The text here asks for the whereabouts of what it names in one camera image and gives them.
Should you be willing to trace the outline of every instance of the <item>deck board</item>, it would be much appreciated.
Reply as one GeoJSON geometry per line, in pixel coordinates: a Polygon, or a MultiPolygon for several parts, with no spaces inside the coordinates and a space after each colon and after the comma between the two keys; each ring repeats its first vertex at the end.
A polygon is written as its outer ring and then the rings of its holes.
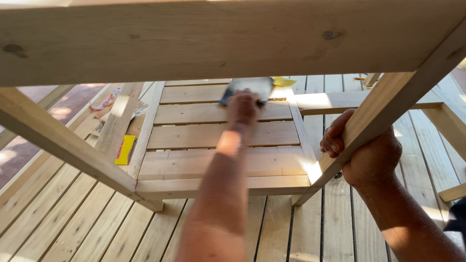
{"type": "MultiPolygon", "coordinates": [[[[298,81],[306,81],[304,86],[302,83],[296,86],[296,92],[303,92],[303,87],[304,93],[323,92],[324,82],[326,92],[335,91],[332,90],[335,86],[340,92],[356,90],[361,87],[360,81],[352,81],[352,77],[358,75],[300,76],[298,81]]],[[[451,76],[442,80],[439,86],[451,94],[460,93],[451,76]]],[[[466,164],[454,156],[446,140],[421,112],[412,111],[410,114],[415,117],[410,118],[409,114],[405,114],[394,124],[395,129],[403,135],[398,138],[404,149],[397,176],[406,181],[409,193],[442,228],[445,216],[442,216],[440,210],[446,211],[448,203],[439,202],[436,192],[459,181],[464,182],[459,171],[464,170],[466,164]]],[[[327,115],[326,123],[329,124],[334,117],[327,115]]],[[[304,122],[311,141],[313,144],[318,143],[323,132],[323,116],[305,116],[304,122]]],[[[313,149],[319,156],[319,147],[314,146],[313,149]]],[[[193,200],[164,200],[164,211],[154,214],[115,194],[113,189],[102,183],[97,183],[93,188],[95,182],[89,180],[89,183],[82,183],[78,190],[80,181],[89,177],[68,170],[68,165],[62,165],[55,157],[47,159],[30,180],[0,207],[0,229],[6,232],[0,237],[0,243],[3,243],[0,247],[6,247],[2,251],[10,253],[7,259],[12,257],[12,261],[29,259],[44,262],[100,259],[119,262],[174,261],[180,233],[193,200]],[[70,172],[74,175],[66,178],[61,175],[70,172]],[[69,210],[63,209],[64,206],[69,207],[69,210]]],[[[322,255],[324,261],[332,261],[335,256],[341,258],[335,261],[353,261],[355,254],[352,254],[351,216],[355,220],[361,219],[361,223],[355,221],[354,233],[358,261],[367,261],[368,258],[373,261],[384,258],[385,261],[385,242],[381,241],[378,229],[373,227],[367,207],[357,199],[353,190],[352,210],[349,185],[342,179],[333,179],[331,183],[336,184],[338,190],[329,190],[332,184],[325,188],[324,254],[320,254],[320,193],[303,206],[296,207],[293,220],[289,196],[269,197],[264,218],[266,198],[250,197],[247,219],[248,261],[253,261],[256,251],[256,261],[285,261],[288,245],[289,260],[293,262],[319,261],[322,255]],[[291,221],[293,231],[289,243],[291,221]],[[363,228],[362,224],[366,222],[370,227],[363,228]]],[[[397,261],[392,252],[391,261],[397,261]]]]}

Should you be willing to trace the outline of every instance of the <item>wooden plank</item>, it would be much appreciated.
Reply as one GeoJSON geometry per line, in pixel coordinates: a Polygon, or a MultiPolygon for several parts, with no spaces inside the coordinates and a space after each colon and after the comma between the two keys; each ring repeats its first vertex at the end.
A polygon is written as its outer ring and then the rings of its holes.
{"type": "MultiPolygon", "coordinates": [[[[226,127],[227,124],[156,126],[147,149],[215,148],[226,127]]],[[[295,123],[257,123],[249,146],[267,145],[299,145],[295,123]]]]}
{"type": "Polygon", "coordinates": [[[384,73],[342,132],[345,150],[335,159],[319,159],[322,176],[308,193],[317,192],[346,163],[355,150],[371,141],[405,113],[466,55],[466,21],[462,21],[416,72],[384,73]]]}
{"type": "Polygon", "coordinates": [[[144,236],[153,214],[152,211],[144,206],[134,203],[101,261],[130,261],[144,236]]]}
{"type": "Polygon", "coordinates": [[[132,258],[132,262],[160,261],[186,199],[164,200],[164,210],[154,214],[144,237],[132,258]]]}
{"type": "MultiPolygon", "coordinates": [[[[292,120],[287,101],[270,101],[260,107],[259,122],[292,120]]],[[[159,106],[155,125],[226,123],[226,107],[218,103],[167,104],[159,106]]]]}
{"type": "MultiPolygon", "coordinates": [[[[146,200],[195,198],[202,179],[147,180],[137,184],[136,192],[146,200]]],[[[307,175],[249,177],[250,196],[300,194],[309,187],[307,175]]]]}
{"type": "Polygon", "coordinates": [[[65,194],[80,171],[65,164],[0,238],[2,262],[8,261],[65,194]]]}
{"type": "MultiPolygon", "coordinates": [[[[176,150],[147,152],[139,172],[139,181],[154,179],[202,178],[215,150],[176,150]]],[[[305,175],[304,155],[299,146],[248,148],[248,176],[305,175]]]]}
{"type": "Polygon", "coordinates": [[[99,262],[133,203],[116,192],[71,261],[99,262]]]}
{"type": "Polygon", "coordinates": [[[28,262],[39,261],[96,185],[95,181],[84,173],[79,175],[11,261],[21,262],[25,258],[28,262]]]}
{"type": "Polygon", "coordinates": [[[372,0],[294,0],[285,8],[281,1],[75,0],[71,7],[1,10],[0,24],[12,26],[0,30],[8,36],[0,83],[413,71],[464,18],[465,8],[460,0],[408,1],[402,11],[398,2],[372,0]],[[299,37],[290,40],[284,31],[299,37]]]}
{"type": "Polygon", "coordinates": [[[372,87],[379,79],[382,73],[370,73],[366,76],[366,79],[363,81],[363,85],[366,87],[372,87]]]}
{"type": "Polygon", "coordinates": [[[198,80],[175,80],[167,81],[165,86],[186,86],[186,85],[208,85],[208,84],[228,84],[231,78],[223,79],[198,79],[198,80]]]}
{"type": "Polygon", "coordinates": [[[267,197],[256,262],[286,261],[291,221],[289,197],[267,197]]]}
{"type": "Polygon", "coordinates": [[[134,179],[137,179],[139,170],[141,169],[147,143],[149,142],[149,137],[152,133],[152,125],[158,110],[158,103],[160,102],[163,88],[164,82],[157,82],[152,91],[149,108],[147,109],[143,126],[141,127],[141,133],[139,134],[139,138],[131,158],[130,169],[128,171],[128,174],[134,179]]]}
{"type": "MultiPolygon", "coordinates": [[[[37,104],[43,109],[49,110],[49,108],[67,94],[74,86],[76,85],[60,85],[37,102],[37,104]]],[[[13,141],[15,137],[17,137],[17,135],[8,129],[0,132],[0,150],[13,141]]]]}
{"type": "Polygon", "coordinates": [[[114,193],[115,190],[105,184],[97,183],[96,187],[94,187],[90,195],[47,251],[42,261],[69,262],[114,193]]]}
{"type": "Polygon", "coordinates": [[[96,149],[105,155],[103,159],[113,163],[117,158],[123,136],[128,129],[137,99],[144,83],[125,83],[113,103],[110,115],[103,125],[96,149]]]}
{"type": "Polygon", "coordinates": [[[439,132],[432,122],[420,110],[411,110],[409,114],[429,171],[429,176],[433,182],[432,187],[442,213],[442,219],[446,223],[450,208],[436,193],[459,185],[458,177],[445,151],[439,132]]]}
{"type": "MultiPolygon", "coordinates": [[[[164,88],[160,104],[216,103],[228,85],[171,86],[164,88]]],[[[275,87],[269,100],[285,100],[283,87],[275,87]]]]}
{"type": "Polygon", "coordinates": [[[16,88],[0,89],[1,124],[63,161],[129,195],[136,180],[16,88]]]}
{"type": "MultiPolygon", "coordinates": [[[[303,116],[320,114],[341,114],[350,108],[358,108],[369,94],[368,91],[344,93],[305,94],[296,96],[299,111],[303,116]]],[[[428,92],[410,109],[432,109],[442,104],[433,92],[428,92]]]]}

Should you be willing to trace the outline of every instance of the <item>pine wood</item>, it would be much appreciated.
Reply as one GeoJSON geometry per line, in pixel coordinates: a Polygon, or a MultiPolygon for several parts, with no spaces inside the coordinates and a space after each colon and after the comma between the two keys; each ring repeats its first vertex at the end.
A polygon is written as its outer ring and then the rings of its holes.
{"type": "MultiPolygon", "coordinates": [[[[260,122],[292,120],[287,101],[270,101],[260,107],[260,122]]],[[[218,103],[161,105],[155,125],[226,123],[226,106],[218,103]]]]}
{"type": "Polygon", "coordinates": [[[151,210],[138,203],[134,203],[101,261],[130,261],[144,236],[153,214],[151,210]]]}
{"type": "MultiPolygon", "coordinates": [[[[139,181],[154,179],[202,178],[215,150],[147,152],[139,181]]],[[[304,156],[299,146],[248,148],[248,176],[305,175],[304,156]]]]}
{"type": "Polygon", "coordinates": [[[133,203],[116,192],[71,261],[99,262],[133,203]]]}
{"type": "Polygon", "coordinates": [[[11,25],[0,30],[8,36],[2,47],[15,44],[24,51],[1,52],[0,83],[413,71],[460,23],[465,8],[460,0],[411,0],[403,8],[397,1],[372,0],[294,0],[286,6],[75,0],[70,7],[1,10],[0,24],[11,25]]]}
{"type": "Polygon", "coordinates": [[[256,262],[286,261],[290,221],[289,196],[268,196],[256,262]]]}
{"type": "Polygon", "coordinates": [[[143,126],[141,127],[141,133],[139,134],[136,147],[133,151],[133,156],[131,157],[130,169],[128,171],[128,174],[134,179],[138,179],[139,170],[141,169],[147,143],[149,142],[149,137],[152,133],[152,125],[158,110],[158,104],[160,102],[163,88],[164,82],[157,82],[152,90],[149,108],[147,109],[143,126]]]}
{"type": "Polygon", "coordinates": [[[114,189],[131,194],[136,187],[135,179],[16,88],[0,89],[0,116],[8,129],[114,189]]]}
{"type": "MultiPolygon", "coordinates": [[[[227,124],[156,126],[148,150],[215,148],[227,124]]],[[[249,146],[299,145],[293,121],[257,123],[249,146]]]]}
{"type": "MultiPolygon", "coordinates": [[[[202,179],[147,180],[137,184],[136,192],[146,200],[194,198],[202,179]]],[[[249,177],[251,196],[300,194],[309,187],[307,175],[249,177]]]]}
{"type": "MultiPolygon", "coordinates": [[[[306,94],[296,96],[299,111],[303,116],[321,114],[341,114],[348,109],[358,108],[369,94],[368,91],[306,94]]],[[[432,109],[442,104],[433,92],[428,92],[410,109],[432,109]]]]}
{"type": "Polygon", "coordinates": [[[73,218],[59,234],[42,261],[69,262],[83,240],[94,226],[95,221],[114,195],[115,190],[103,183],[97,183],[73,218]]]}

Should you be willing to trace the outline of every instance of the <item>wood grain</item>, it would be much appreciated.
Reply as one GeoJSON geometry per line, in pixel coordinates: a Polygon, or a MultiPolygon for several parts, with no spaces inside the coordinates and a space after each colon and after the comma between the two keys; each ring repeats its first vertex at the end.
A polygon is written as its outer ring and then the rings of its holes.
{"type": "MultiPolygon", "coordinates": [[[[305,175],[304,155],[299,146],[248,148],[248,176],[305,175]]],[[[176,150],[147,152],[139,173],[139,181],[154,179],[202,178],[215,150],[176,150]]]]}
{"type": "Polygon", "coordinates": [[[293,0],[286,6],[263,0],[75,0],[70,7],[1,10],[0,24],[11,25],[0,29],[8,36],[2,47],[13,46],[0,54],[0,83],[414,71],[464,18],[465,8],[460,0],[412,0],[403,8],[372,0],[293,0]]]}
{"type": "MultiPolygon", "coordinates": [[[[269,101],[260,106],[257,120],[292,120],[287,101],[269,101]]],[[[226,123],[226,106],[218,103],[161,105],[155,115],[154,124],[214,124],[226,123]]]]}
{"type": "MultiPolygon", "coordinates": [[[[147,144],[148,150],[215,148],[227,124],[156,126],[147,144]]],[[[249,146],[299,145],[293,121],[260,122],[249,146]]]]}

